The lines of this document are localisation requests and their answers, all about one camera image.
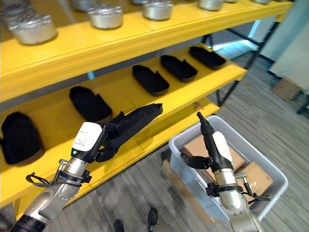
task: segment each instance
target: black shoe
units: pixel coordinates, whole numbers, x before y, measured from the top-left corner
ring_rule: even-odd
[[[158,211],[156,208],[151,208],[148,213],[148,225],[147,225],[147,231],[151,232],[152,227],[157,224],[158,222]]]
[[[125,232],[124,226],[122,224],[122,221],[117,219],[114,223],[114,230],[115,232]]]

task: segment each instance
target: gray carpet floor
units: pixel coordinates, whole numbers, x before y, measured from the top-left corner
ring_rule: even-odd
[[[249,54],[235,62],[243,65]],[[218,116],[235,128],[279,167],[289,188],[263,220],[265,231],[309,231],[309,119],[297,115],[299,97],[285,102],[270,89],[274,78],[261,58],[239,84]],[[105,182],[66,207],[45,232],[111,232],[121,219],[128,232],[145,232],[147,213],[154,206],[159,222],[178,232],[230,232],[228,223],[201,222],[161,171],[160,150]]]

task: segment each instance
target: shelf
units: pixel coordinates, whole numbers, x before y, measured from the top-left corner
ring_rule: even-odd
[[[181,0],[171,20],[157,22],[143,18],[140,6],[112,0],[123,6],[124,24],[104,31],[92,28],[86,14],[73,11],[68,1],[31,2],[37,12],[52,16],[58,37],[42,45],[24,46],[1,27],[1,102],[201,35],[284,15],[292,6],[290,2],[262,5],[238,0],[210,12],[199,9],[196,2]]]
[[[186,107],[189,107],[190,104],[205,97],[223,85],[231,83],[234,80],[241,80],[246,73],[245,69],[237,66],[231,61],[227,61],[226,65],[218,71],[210,70],[191,58],[188,55],[188,48],[172,52],[170,55],[177,56],[180,59],[186,58],[186,60],[198,70],[198,74],[192,82],[182,83],[162,69],[159,58],[154,58],[142,63],[142,65],[150,67],[153,71],[159,70],[162,76],[170,83],[169,91],[163,96],[153,97],[146,92],[132,76],[131,67],[98,77],[94,80],[85,81],[80,83],[80,85],[92,89],[94,93],[100,93],[106,103],[112,108],[114,116],[121,110],[125,113],[129,113],[144,105],[163,103],[163,113],[151,122],[146,129],[140,132],[143,137],[149,138],[149,135],[145,134],[150,132],[149,128],[153,128],[153,126],[157,125],[158,127],[162,126],[162,122],[165,122],[165,119],[176,117],[175,115],[187,109]],[[69,158],[73,139],[84,121],[69,99],[70,88],[71,87],[68,87],[44,95],[0,113],[1,124],[7,115],[12,112],[20,111],[27,114],[38,128],[43,144],[47,150],[39,160],[24,166],[8,165],[4,161],[1,150],[0,159],[3,161],[0,164],[0,201],[2,204],[6,205],[32,191],[31,184],[25,180],[26,175],[36,172],[37,175],[50,179],[58,167],[59,159]],[[213,105],[211,105],[211,107],[211,111],[217,109]],[[189,124],[184,125],[181,124],[181,122],[179,122],[178,125],[180,125],[181,130],[183,130],[185,126],[189,126]],[[171,137],[171,135],[169,135],[171,131],[173,130],[162,132],[163,134],[159,136],[161,142],[156,141],[156,136],[151,135],[150,138],[154,140],[150,145],[147,145],[147,143],[145,144],[137,135],[135,139],[128,141],[122,149],[129,150],[126,149],[129,147],[132,150],[132,153],[130,153],[132,157],[136,157],[136,154],[141,154],[141,149],[150,152],[159,146],[159,144],[166,142]],[[143,155],[132,158],[132,161],[128,159],[125,160],[127,163],[126,167],[142,156]],[[121,162],[121,160],[118,159],[119,158],[116,157],[110,162]],[[92,164],[91,171],[95,172],[96,168],[99,166],[100,164]],[[110,178],[118,172],[118,169],[109,171],[110,174],[100,171],[100,174],[96,175],[98,178],[102,179]]]
[[[201,43],[196,44],[196,46],[207,49]],[[234,80],[240,81],[246,73],[245,69],[229,60],[220,70],[211,70],[189,55],[189,47],[170,52],[169,55],[175,56],[179,60],[185,59],[198,70],[198,73],[193,81],[183,83],[161,66],[160,58],[153,58],[140,63],[140,65],[150,68],[153,72],[159,71],[162,77],[170,84],[168,92],[160,97],[150,95],[137,81],[132,81],[131,67],[109,74],[109,78],[114,80],[114,83],[135,108],[150,103],[160,102],[163,104],[163,113],[153,120],[152,124],[169,117]]]
[[[218,106],[214,105],[206,98],[203,98],[198,102],[203,107],[201,113],[204,116],[214,114],[219,110]],[[166,143],[172,136],[198,122],[196,113],[197,111],[193,105],[187,106],[179,113],[162,120],[160,123],[155,124],[134,136],[121,146],[119,152],[111,160],[104,163],[95,162],[90,164],[88,169],[92,175],[91,182],[89,184],[83,184],[78,195],[73,200],[77,200],[93,188],[99,186],[104,181],[113,177],[115,174],[121,172],[126,167],[132,165],[142,157],[160,147],[162,144]],[[19,211],[17,213],[18,217],[23,214],[24,210],[41,191],[42,189],[32,187],[31,196],[28,194],[21,199],[19,203]]]

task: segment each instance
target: brown cardboard box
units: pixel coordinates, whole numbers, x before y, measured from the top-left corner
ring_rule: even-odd
[[[273,183],[271,177],[255,162],[250,163],[238,173],[247,174],[247,180],[250,185],[251,191],[252,193],[256,193],[257,195],[262,195]],[[246,192],[242,180],[238,179],[237,181],[238,185],[242,186],[244,192]],[[248,201],[253,200],[253,197],[250,197],[248,195],[244,196],[247,198]]]
[[[230,146],[230,152],[233,159],[233,165],[234,165],[234,171],[239,169],[245,161],[240,157],[239,154],[237,154],[236,151],[234,151]],[[189,156],[203,156],[208,157],[208,151],[205,147],[203,135],[200,135],[190,141],[189,143],[185,144],[181,150],[181,152],[189,155]],[[207,170],[197,170],[197,172],[201,175],[201,177],[207,182],[216,182],[214,178],[214,174],[212,173],[211,169]]]
[[[282,78],[272,89],[272,92],[285,101],[292,100],[301,88],[292,81]]]

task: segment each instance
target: silver robot arm segment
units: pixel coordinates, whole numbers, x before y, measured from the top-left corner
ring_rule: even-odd
[[[242,194],[242,187],[237,184],[236,178],[246,181],[246,175],[239,174],[235,177],[232,156],[223,134],[215,132],[200,112],[197,116],[201,122],[201,133],[210,156],[189,157],[182,153],[182,159],[192,168],[211,168],[217,184],[209,183],[206,188],[207,194],[211,197],[219,197],[220,205],[226,211],[234,232],[263,232],[260,222],[249,210],[248,201]],[[244,185],[249,195],[252,195],[249,184],[244,183]],[[265,200],[264,197],[260,196],[259,200]]]
[[[90,172],[86,168],[89,162],[95,160],[107,134],[106,126],[84,122],[75,137],[70,161],[59,161],[60,165],[52,182],[34,174],[27,176],[27,180],[34,185],[48,188],[36,197],[11,232],[42,232],[57,217],[67,202],[76,196],[82,183],[90,182]]]

